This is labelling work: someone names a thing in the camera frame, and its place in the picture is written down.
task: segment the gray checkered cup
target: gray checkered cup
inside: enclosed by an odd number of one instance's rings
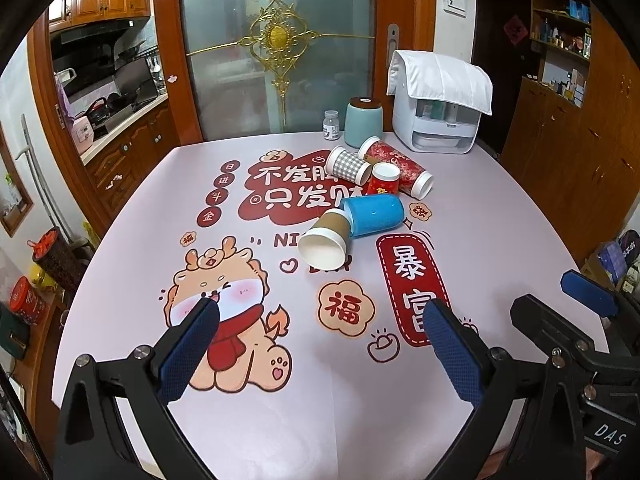
[[[358,186],[362,186],[369,179],[371,168],[372,165],[358,158],[356,153],[348,152],[342,146],[336,146],[331,150],[324,165],[328,174],[343,178]]]

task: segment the white cloth cover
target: white cloth cover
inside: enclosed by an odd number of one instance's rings
[[[446,101],[491,115],[494,87],[479,66],[433,52],[396,50],[389,66],[387,95],[396,94],[401,63],[409,97]]]

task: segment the gold door ornament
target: gold door ornament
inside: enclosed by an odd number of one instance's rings
[[[289,71],[298,59],[306,52],[309,42],[317,38],[362,38],[375,40],[374,36],[358,36],[356,34],[326,34],[309,30],[306,21],[296,12],[294,4],[287,5],[283,0],[269,0],[266,7],[261,7],[258,17],[249,28],[249,35],[231,43],[224,43],[195,52],[187,56],[195,56],[210,50],[230,46],[246,46],[251,55],[257,59],[267,72],[273,74],[271,84],[280,96],[280,106],[284,128],[287,127],[285,95],[289,89]]]

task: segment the window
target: window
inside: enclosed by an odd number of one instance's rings
[[[14,160],[0,126],[0,223],[13,236],[33,206],[27,190],[15,169]]]

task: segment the blue gripper pad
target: blue gripper pad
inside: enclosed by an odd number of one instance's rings
[[[471,402],[477,408],[484,394],[481,365],[460,337],[460,332],[453,327],[453,323],[457,323],[459,329],[470,329],[464,328],[453,313],[450,316],[444,314],[438,308],[437,301],[440,300],[431,300],[424,307],[424,331],[460,399]],[[442,306],[450,312],[444,303]]]
[[[201,302],[207,302],[206,306],[195,317],[159,368],[160,388],[156,395],[165,405],[172,400],[180,399],[218,331],[218,304],[203,298],[193,309],[198,309],[202,305]],[[182,323],[188,323],[190,317],[191,313]]]
[[[618,306],[613,292],[575,270],[568,270],[562,275],[560,287],[566,295],[593,310],[600,317],[616,316],[618,314]]]

